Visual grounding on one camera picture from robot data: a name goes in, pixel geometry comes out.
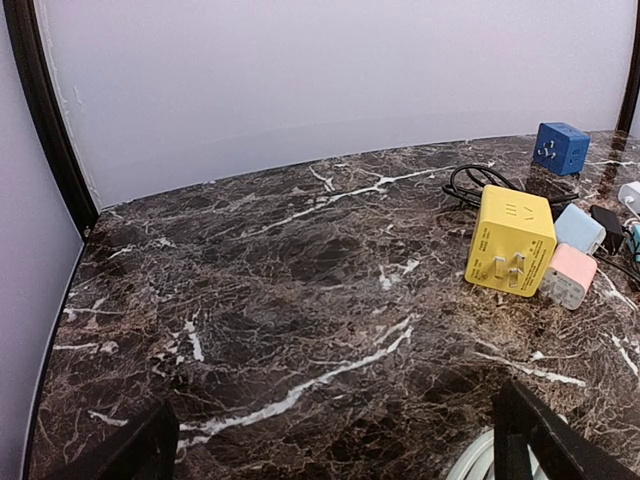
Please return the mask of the light blue USB charger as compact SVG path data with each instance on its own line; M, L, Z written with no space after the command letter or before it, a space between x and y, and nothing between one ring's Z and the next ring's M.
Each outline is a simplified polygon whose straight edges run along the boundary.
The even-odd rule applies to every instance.
M557 242L592 255L606 237L605 227L574 204L565 207L554 222Z

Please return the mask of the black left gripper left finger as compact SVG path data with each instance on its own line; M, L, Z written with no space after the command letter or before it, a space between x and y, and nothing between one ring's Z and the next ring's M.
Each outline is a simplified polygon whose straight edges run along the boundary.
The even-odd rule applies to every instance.
M170 402L158 401L79 458L73 478L172 479L178 436Z

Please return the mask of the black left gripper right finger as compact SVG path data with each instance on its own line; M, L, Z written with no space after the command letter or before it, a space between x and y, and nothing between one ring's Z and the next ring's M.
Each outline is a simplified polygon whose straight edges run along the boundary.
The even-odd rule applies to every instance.
M633 471L568 426L516 380L493 398L497 479L531 479L535 456L549 479L636 479Z

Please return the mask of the yellow cube plug adapter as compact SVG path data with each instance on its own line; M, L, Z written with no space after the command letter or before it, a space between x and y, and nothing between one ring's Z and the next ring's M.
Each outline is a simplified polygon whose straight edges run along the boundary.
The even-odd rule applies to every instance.
M547 199L495 185L482 190L464 279L532 297L557 246Z

